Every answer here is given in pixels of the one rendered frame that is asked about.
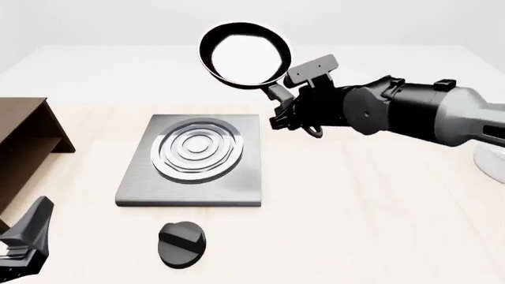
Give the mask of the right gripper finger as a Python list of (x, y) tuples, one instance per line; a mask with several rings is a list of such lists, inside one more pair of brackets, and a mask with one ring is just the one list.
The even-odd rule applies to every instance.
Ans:
[(284, 110), (273, 118), (269, 118), (269, 122), (274, 130), (288, 129), (294, 131), (299, 129), (299, 123), (292, 110)]
[(295, 99), (295, 96), (285, 88), (273, 89), (273, 97), (276, 101), (279, 101), (279, 106), (275, 108), (275, 112), (283, 112)]

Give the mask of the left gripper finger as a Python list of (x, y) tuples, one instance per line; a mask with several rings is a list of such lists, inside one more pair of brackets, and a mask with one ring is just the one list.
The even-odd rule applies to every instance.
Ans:
[(28, 247), (39, 252), (48, 250), (48, 229), (54, 203), (40, 196), (10, 229), (10, 245)]

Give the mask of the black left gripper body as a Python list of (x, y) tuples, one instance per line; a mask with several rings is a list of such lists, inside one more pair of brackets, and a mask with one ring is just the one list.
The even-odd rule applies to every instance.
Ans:
[(49, 256), (47, 236), (31, 239), (3, 234), (0, 242), (7, 245), (7, 253), (0, 255), (0, 282), (37, 275)]

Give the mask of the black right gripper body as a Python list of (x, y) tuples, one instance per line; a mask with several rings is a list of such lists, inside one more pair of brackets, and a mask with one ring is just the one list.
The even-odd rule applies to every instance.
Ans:
[(332, 80), (315, 79), (300, 87), (294, 112), (302, 128), (346, 127), (342, 112), (344, 92)]

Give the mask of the black frying pan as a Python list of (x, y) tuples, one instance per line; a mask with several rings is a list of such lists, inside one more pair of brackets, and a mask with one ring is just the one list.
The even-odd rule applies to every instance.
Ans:
[[(224, 75), (224, 72), (216, 67), (218, 64), (216, 55), (218, 49), (232, 39), (260, 39), (267, 42), (268, 47), (275, 49), (276, 58), (279, 59), (279, 64), (275, 66), (276, 71), (261, 82), (236, 80)], [(280, 35), (258, 24), (239, 22), (218, 25), (202, 37), (198, 54), (204, 68), (222, 84), (236, 89), (260, 89), (271, 101), (276, 101), (273, 97), (273, 89), (288, 89), (298, 86), (289, 74), (292, 58), (288, 44)], [(285, 110), (292, 110), (295, 115), (294, 106), (296, 102), (297, 97), (295, 96), (294, 101)], [(305, 130), (307, 134), (316, 139), (323, 136), (322, 128), (302, 128), (299, 124), (299, 129)]]

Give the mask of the flat grey stove plate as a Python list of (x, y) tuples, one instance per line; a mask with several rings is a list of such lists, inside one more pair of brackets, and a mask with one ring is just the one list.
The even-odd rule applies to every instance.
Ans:
[(260, 117), (152, 115), (118, 186), (119, 207), (259, 207)]

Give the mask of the round black stove knob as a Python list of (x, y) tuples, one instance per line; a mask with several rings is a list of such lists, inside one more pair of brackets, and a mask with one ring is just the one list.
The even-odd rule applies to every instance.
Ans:
[(172, 269), (196, 264), (207, 248), (204, 230), (194, 222), (169, 222), (158, 233), (157, 252)]

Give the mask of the brown wooden cabinet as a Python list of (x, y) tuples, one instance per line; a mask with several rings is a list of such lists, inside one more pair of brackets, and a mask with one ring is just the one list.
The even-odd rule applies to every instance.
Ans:
[(49, 154), (75, 151), (47, 99), (0, 97), (0, 214)]

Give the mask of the white rounded vessel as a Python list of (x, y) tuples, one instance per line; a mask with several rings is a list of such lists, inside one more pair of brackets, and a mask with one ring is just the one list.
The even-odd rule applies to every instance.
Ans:
[(473, 161), (481, 172), (505, 184), (505, 148), (478, 144), (473, 153)]

